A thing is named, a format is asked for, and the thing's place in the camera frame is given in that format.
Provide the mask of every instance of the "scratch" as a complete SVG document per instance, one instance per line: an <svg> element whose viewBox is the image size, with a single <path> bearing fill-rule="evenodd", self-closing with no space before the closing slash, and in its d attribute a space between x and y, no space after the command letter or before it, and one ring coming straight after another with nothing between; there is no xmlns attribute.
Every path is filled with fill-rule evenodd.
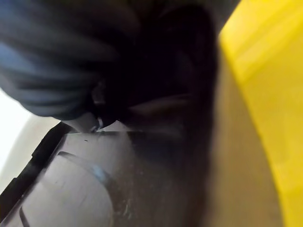
<svg viewBox="0 0 303 227"><path fill-rule="evenodd" d="M126 204L123 216L125 216L128 213L129 202L130 202L130 200L127 200L127 204Z"/></svg>

